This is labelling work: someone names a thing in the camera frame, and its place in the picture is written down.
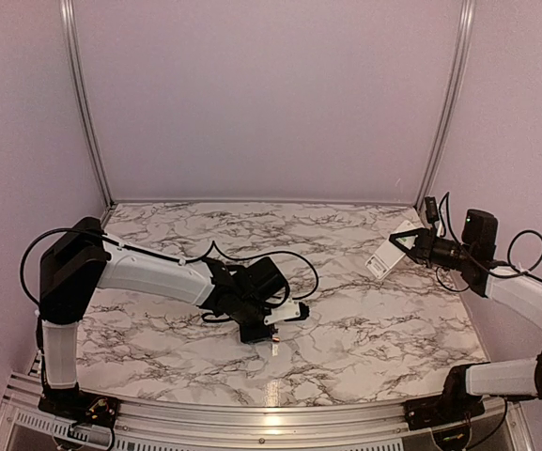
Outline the white remote control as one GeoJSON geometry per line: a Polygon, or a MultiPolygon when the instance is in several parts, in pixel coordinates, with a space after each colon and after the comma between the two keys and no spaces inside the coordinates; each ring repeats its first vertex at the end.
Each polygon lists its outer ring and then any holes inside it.
{"type": "MultiPolygon", "coordinates": [[[[412,222],[405,220],[389,235],[414,228],[416,227],[412,222]]],[[[384,241],[375,253],[365,262],[365,267],[377,281],[382,281],[405,256],[395,246],[389,243],[388,239],[386,239],[386,241],[384,241]]]]}

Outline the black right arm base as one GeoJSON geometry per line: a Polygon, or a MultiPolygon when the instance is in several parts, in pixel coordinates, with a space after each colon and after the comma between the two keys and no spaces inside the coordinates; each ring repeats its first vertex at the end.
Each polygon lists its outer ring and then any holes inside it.
{"type": "Polygon", "coordinates": [[[444,426],[485,413],[482,397],[470,395],[466,390],[466,371],[471,366],[452,367],[439,395],[404,402],[404,416],[409,430],[444,426]]]}

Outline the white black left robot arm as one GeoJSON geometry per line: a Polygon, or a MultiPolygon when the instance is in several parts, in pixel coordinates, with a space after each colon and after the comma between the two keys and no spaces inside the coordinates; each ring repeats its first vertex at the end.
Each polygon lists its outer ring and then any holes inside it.
{"type": "Polygon", "coordinates": [[[238,323],[240,341],[272,337],[274,325],[301,309],[288,282],[269,257],[250,266],[200,257],[186,260],[110,237],[94,217],[60,230],[60,239],[39,262],[39,319],[44,385],[69,418],[88,410],[77,387],[77,330],[97,289],[161,296],[238,323]]]}

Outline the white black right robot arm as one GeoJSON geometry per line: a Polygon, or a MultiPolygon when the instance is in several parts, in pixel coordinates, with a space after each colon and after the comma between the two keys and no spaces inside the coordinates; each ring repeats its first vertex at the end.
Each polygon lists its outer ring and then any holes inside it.
{"type": "MultiPolygon", "coordinates": [[[[417,264],[459,272],[470,291],[509,307],[542,330],[542,281],[494,260],[497,228],[493,214],[470,209],[460,239],[419,227],[393,233],[389,242],[417,264]]],[[[542,400],[542,349],[533,358],[453,367],[435,412],[454,421],[482,396],[542,400]]]]}

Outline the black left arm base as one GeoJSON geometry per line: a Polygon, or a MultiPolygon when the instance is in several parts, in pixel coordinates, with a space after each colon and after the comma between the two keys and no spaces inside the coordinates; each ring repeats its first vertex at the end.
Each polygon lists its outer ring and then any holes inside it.
{"type": "Polygon", "coordinates": [[[39,410],[72,420],[76,425],[95,425],[113,428],[119,408],[119,399],[85,392],[75,383],[71,388],[53,388],[45,370],[40,375],[42,394],[39,410]]]}

